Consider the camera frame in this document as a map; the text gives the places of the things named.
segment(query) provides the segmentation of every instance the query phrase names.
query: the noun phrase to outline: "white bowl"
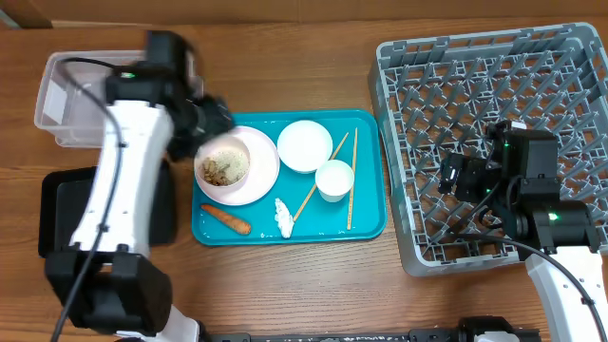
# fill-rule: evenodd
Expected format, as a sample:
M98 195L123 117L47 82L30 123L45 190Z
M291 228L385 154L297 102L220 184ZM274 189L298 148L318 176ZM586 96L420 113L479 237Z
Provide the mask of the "white bowl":
M214 185L210 182L207 182L204 179L202 163L207 157L214 156L217 153L228 149L235 149L245 154L245 157L247 157L248 162L247 171L245 171L245 174L239 180L230 185ZM247 145L239 138L233 137L229 134L223 134L199 147L199 151L197 151L197 155L194 158L194 174L197 179L197 183L199 184L199 187L204 184L205 186L214 188L216 189L216 191L219 192L235 191L236 189L239 189L239 187L242 186L242 184L245 182L245 179L249 174L250 165L251 157Z
M312 173L332 156L332 136L319 123L302 120L283 129L276 149L287 167L303 174Z
M354 173L343 161L328 161L316 170L314 182L323 200L337 202L351 191L354 185Z

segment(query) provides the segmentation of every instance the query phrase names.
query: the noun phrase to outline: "pink plate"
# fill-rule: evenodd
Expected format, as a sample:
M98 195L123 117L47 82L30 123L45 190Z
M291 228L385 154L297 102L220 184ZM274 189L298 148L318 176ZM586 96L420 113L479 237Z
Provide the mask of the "pink plate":
M218 191L200 180L197 184L200 190L211 200L224 205L245 205L261 199L273 188L278 178L280 159L276 146L270 138L261 131L247 126L237 126L228 133L241 139L250 154L249 172L244 183L234 191Z

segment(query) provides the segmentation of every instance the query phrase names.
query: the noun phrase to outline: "dish rack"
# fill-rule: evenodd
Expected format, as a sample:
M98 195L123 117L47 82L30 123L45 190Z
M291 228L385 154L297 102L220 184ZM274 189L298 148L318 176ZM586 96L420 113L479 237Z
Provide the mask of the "dish rack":
M587 204L600 250L608 251L606 60L597 31L584 23L377 48L371 101L387 153L390 204L406 272L432 276L519 261L512 246L444 237L473 205L437 191L442 158L450 152L486 158L485 127L502 120L558 137L561 197ZM487 232L474 220L461 232L502 233Z

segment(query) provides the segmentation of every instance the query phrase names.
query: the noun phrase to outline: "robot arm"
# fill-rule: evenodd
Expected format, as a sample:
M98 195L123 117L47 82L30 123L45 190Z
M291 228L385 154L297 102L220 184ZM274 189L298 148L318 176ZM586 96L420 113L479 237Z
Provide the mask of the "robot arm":
M594 300L602 322L608 322L601 256L586 246L568 246L558 247L551 257L579 280ZM525 261L525 267L541 298L553 341L600 341L589 307L581 302L579 291L562 272L536 255Z
M444 159L439 192L450 193L456 185L458 200L485 203L502 221L488 229L503 228L512 240L552 257L576 278L575 286L549 261L518 248L541 297L553 341L602 341L600 324L590 310L595 307L598 321L608 322L599 236L584 202L560 199L557 139L548 131L519 129L511 122L490 125L487 137L493 141L487 160L456 154ZM496 193L488 190L494 188ZM582 299L579 284L591 305Z
M172 305L169 277L147 259L149 220L164 155L174 161L193 157L203 143L234 127L221 102L196 98L188 82L189 62L188 46L179 35L151 31L145 60L114 66L105 80L107 108L122 141L115 125L106 121L91 195L70 249L51 253L45 265L47 279L65 305L83 260L93 255L84 286L68 311L76 327L157 342L195 342L204 335L199 322ZM119 143L122 165L114 179ZM107 231L90 253L114 181Z

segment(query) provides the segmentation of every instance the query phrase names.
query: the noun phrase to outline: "wooden table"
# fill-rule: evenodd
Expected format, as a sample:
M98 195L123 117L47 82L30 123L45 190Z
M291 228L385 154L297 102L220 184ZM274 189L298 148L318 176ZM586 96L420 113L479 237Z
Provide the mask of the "wooden table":
M608 41L604 17L408 20L324 25L171 28L203 61L206 89L233 111L357 107L371 111L375 48L404 38L588 21ZM61 148L32 122L48 56L61 50L143 48L142 28L0 32L0 339L47 341L60 304L37 255L40 187L52 171L90 166L99 151ZM452 327L493 314L540 328L546 319L523 265L438 277L407 275L392 216L369 242L207 248L190 233L192 166L175 166L177 242L152 250L174 301L211 333L402 332ZM111 341L68 323L65 341Z

